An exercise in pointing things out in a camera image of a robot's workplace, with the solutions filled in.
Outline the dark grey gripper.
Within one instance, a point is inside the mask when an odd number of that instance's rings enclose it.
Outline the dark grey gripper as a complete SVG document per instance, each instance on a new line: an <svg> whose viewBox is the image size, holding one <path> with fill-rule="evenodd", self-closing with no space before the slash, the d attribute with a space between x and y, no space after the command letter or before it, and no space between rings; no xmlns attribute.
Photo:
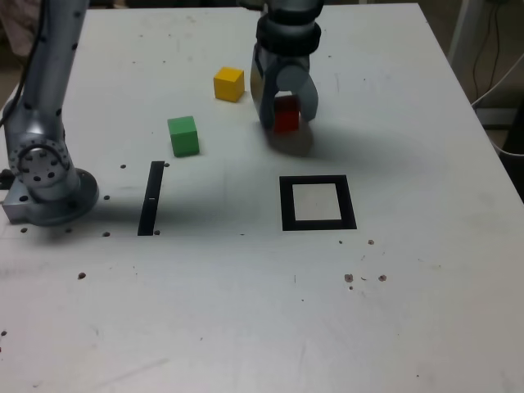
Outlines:
<svg viewBox="0 0 524 393"><path fill-rule="evenodd" d="M310 122L316 117L318 92L309 71L308 56L278 55L259 42L255 44L251 62L251 97L264 129L270 130L275 125L274 100L279 91L298 96L304 121Z"/></svg>

